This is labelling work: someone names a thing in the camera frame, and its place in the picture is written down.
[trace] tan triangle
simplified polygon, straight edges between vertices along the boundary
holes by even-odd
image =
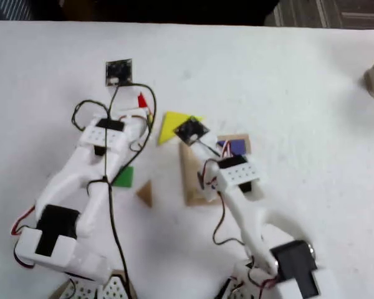
[[[151,180],[144,184],[137,192],[136,195],[149,207],[152,207],[152,191]]]

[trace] green block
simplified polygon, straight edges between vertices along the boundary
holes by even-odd
[[[132,186],[132,182],[133,182],[133,167],[128,166],[116,178],[116,180],[113,182],[113,186],[130,188]]]

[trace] wire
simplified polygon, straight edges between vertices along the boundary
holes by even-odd
[[[72,294],[70,294],[68,297],[66,297],[64,299],[71,299],[76,294],[76,284],[75,284],[74,280],[72,278],[70,278],[69,281],[71,282],[71,284],[73,286]]]
[[[17,253],[15,253],[15,248],[17,247],[17,244],[18,244],[18,241],[15,243],[14,251],[13,251],[15,261],[26,269],[33,269],[35,267],[35,264],[30,265],[28,263],[24,263],[22,260],[19,259],[19,257],[17,256]]]
[[[275,277],[273,277],[273,278],[265,279],[265,280],[263,280],[263,282],[258,283],[258,282],[256,282],[255,280],[253,280],[253,279],[251,278],[251,276],[250,276],[249,273],[250,273],[250,270],[248,270],[248,274],[247,274],[249,281],[250,281],[252,284],[254,284],[256,287],[258,287],[258,288],[260,289],[260,290],[259,290],[259,297],[258,297],[258,299],[261,299],[261,298],[262,298],[262,294],[263,294],[263,291],[264,291],[265,289],[270,289],[270,288],[274,287],[274,285],[277,283],[278,276],[275,276]]]
[[[119,174],[121,174],[125,170],[125,168],[127,168],[141,154],[141,152],[144,150],[144,148],[145,148],[145,146],[146,146],[146,144],[147,144],[147,142],[150,139],[150,136],[152,134],[152,128],[153,128],[153,125],[155,123],[155,118],[156,118],[156,97],[155,97],[155,93],[154,93],[154,91],[152,90],[151,87],[149,87],[148,85],[145,85],[145,84],[141,84],[141,83],[128,83],[128,84],[122,85],[122,86],[140,86],[140,87],[147,88],[151,92],[151,95],[153,97],[153,101],[154,101],[154,112],[153,112],[153,117],[152,117],[151,125],[149,126],[148,135],[145,138],[143,145],[141,146],[141,150],[138,151],[125,165],[123,165],[119,169],[117,175],[115,175],[113,177],[113,180],[112,180],[111,184],[113,184],[113,182],[116,180],[116,178],[119,176]]]
[[[29,216],[31,214],[31,212],[33,212],[35,209],[35,206],[33,205],[28,211],[26,211],[20,218],[17,219],[17,221],[15,221],[14,225],[12,226],[12,229],[10,231],[11,235],[20,235],[21,232],[22,232],[22,229],[24,227],[29,227],[27,225],[22,225],[20,227],[18,227],[19,223],[24,220],[27,216]]]
[[[205,182],[205,173],[206,173],[206,165],[207,165],[207,163],[208,162],[218,162],[217,160],[215,160],[215,159],[212,159],[212,158],[209,158],[209,159],[207,159],[206,161],[205,161],[205,163],[204,163],[204,167],[202,168],[202,180]]]
[[[201,143],[203,146],[205,146],[207,149],[209,149],[212,153],[214,153],[216,156],[220,157],[221,155],[215,150],[213,149],[212,147],[210,147],[209,145],[203,143],[200,139],[197,140],[197,142]]]
[[[108,185],[108,201],[109,201],[109,211],[110,211],[110,222],[111,222],[112,234],[113,234],[113,238],[115,239],[115,243],[116,243],[116,245],[118,247],[118,251],[119,251],[119,254],[120,254],[120,257],[121,257],[121,260],[122,260],[122,264],[123,264],[123,270],[125,272],[125,280],[126,280],[126,282],[125,282],[125,291],[126,291],[126,293],[128,295],[128,298],[131,298],[132,296],[131,296],[131,293],[130,293],[130,279],[129,279],[129,274],[128,274],[128,270],[127,270],[126,259],[125,259],[125,256],[123,254],[122,246],[120,245],[120,241],[119,241],[119,238],[118,238],[117,229],[115,227],[115,220],[114,220],[114,216],[113,216],[112,184],[116,180],[116,178],[120,174],[122,174],[122,172],[144,150],[144,148],[145,148],[145,146],[146,146],[146,144],[147,144],[147,142],[148,142],[148,140],[149,140],[149,138],[151,136],[152,128],[153,128],[153,125],[154,125],[154,122],[155,122],[155,118],[156,118],[156,97],[155,97],[155,93],[152,90],[152,88],[149,87],[148,85],[145,85],[145,84],[141,84],[141,83],[128,83],[128,84],[125,84],[125,85],[117,85],[117,88],[115,89],[115,92],[114,92],[114,94],[112,96],[109,109],[106,110],[107,111],[107,115],[108,115],[108,124],[109,124],[109,121],[110,121],[110,114],[111,114],[112,105],[113,105],[115,96],[116,96],[116,94],[118,92],[118,89],[119,89],[119,87],[126,87],[126,86],[145,87],[145,88],[149,89],[149,91],[152,94],[153,102],[154,102],[154,112],[153,112],[152,123],[150,125],[148,124],[148,134],[147,134],[147,136],[146,136],[146,138],[144,140],[144,143],[141,146],[140,150],[138,152],[136,152],[136,154],[134,156],[132,156],[132,158],[130,158],[129,161],[119,169],[118,173],[113,177],[112,182],[109,182],[108,177],[107,177],[107,155],[105,155],[105,157],[104,157],[105,158],[105,160],[104,160],[104,164],[105,164],[104,177],[102,179],[98,179],[98,180],[94,180],[94,181],[89,182],[87,184],[87,192],[89,192],[89,186],[92,183],[103,182],[103,183],[107,183],[107,185]],[[105,129],[105,148],[107,148],[107,128]]]
[[[82,108],[82,106],[84,105],[84,104],[86,104],[86,103],[92,103],[92,104],[96,104],[96,105],[98,105],[98,106],[101,106],[102,108],[104,108],[105,109],[105,112],[107,112],[107,116],[108,117],[110,117],[109,116],[109,114],[108,114],[108,108],[103,104],[103,103],[101,103],[101,102],[97,102],[97,101],[93,101],[93,100],[83,100],[83,101],[81,101],[79,104],[77,104],[76,106],[75,106],[75,110],[74,110],[74,113],[72,114],[72,118],[71,118],[71,122],[72,122],[72,124],[76,127],[76,129],[78,129],[79,131],[84,131],[85,129],[86,129],[86,127],[84,126],[83,128],[82,127],[80,127],[79,125],[78,125],[78,123],[76,122],[76,114],[78,113],[78,111],[79,111],[79,109],[80,108]]]
[[[121,117],[119,118],[119,120],[122,120],[122,119],[124,119],[124,118],[126,118],[126,117],[127,117],[126,115],[123,115],[123,116],[121,116]],[[140,135],[140,137],[139,137],[138,139],[136,139],[135,141],[132,141],[132,142],[129,144],[129,149],[130,149],[131,151],[134,151],[135,153],[137,153],[138,151],[141,150],[141,144],[137,143],[137,145],[139,146],[139,149],[134,149],[134,148],[132,148],[132,145],[134,144],[134,142],[138,141],[141,137],[143,137],[143,135],[144,135],[145,132],[146,132],[146,129],[150,126],[150,124],[149,124],[148,118],[146,118],[146,117],[144,117],[144,116],[141,116],[141,115],[131,115],[130,117],[132,117],[132,118],[139,118],[139,119],[141,119],[141,120],[144,120],[144,122],[145,122],[145,124],[146,124],[146,127],[145,127],[145,129],[143,130],[143,133]]]
[[[238,239],[236,239],[236,238],[228,238],[228,239],[223,240],[223,241],[221,241],[221,242],[217,242],[217,241],[216,241],[216,239],[215,239],[216,233],[217,233],[217,231],[219,230],[220,226],[222,225],[222,223],[223,223],[223,221],[224,221],[224,217],[225,217],[225,215],[226,215],[226,208],[225,208],[225,206],[224,206],[224,200],[223,200],[222,194],[221,194],[220,192],[219,192],[219,196],[220,196],[220,200],[222,201],[222,209],[223,209],[223,211],[222,211],[222,217],[220,218],[219,223],[217,224],[216,228],[215,228],[214,231],[213,231],[213,235],[212,235],[212,240],[213,240],[213,242],[214,242],[216,245],[223,245],[223,244],[225,244],[225,243],[227,243],[227,242],[230,242],[230,241],[236,241],[236,242],[238,242],[240,245],[245,246],[245,243],[244,243],[244,242],[241,242],[240,240],[238,240]]]

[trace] wooden base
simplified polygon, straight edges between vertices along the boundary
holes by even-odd
[[[219,141],[224,140],[244,140],[247,153],[251,153],[251,142],[248,134],[222,135]],[[212,206],[220,204],[220,198],[208,202],[199,191],[197,172],[200,169],[199,161],[194,157],[192,150],[183,142],[180,143],[181,171],[183,174],[183,187],[185,192],[185,203],[187,206]]]

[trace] yellow triangle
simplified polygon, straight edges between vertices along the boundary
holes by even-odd
[[[162,129],[160,138],[158,140],[158,144],[161,145],[162,143],[172,139],[176,135],[173,133],[173,130],[184,123],[191,115],[182,114],[178,112],[166,112],[165,116],[163,117],[162,121]],[[202,120],[202,117],[196,116],[197,120]]]

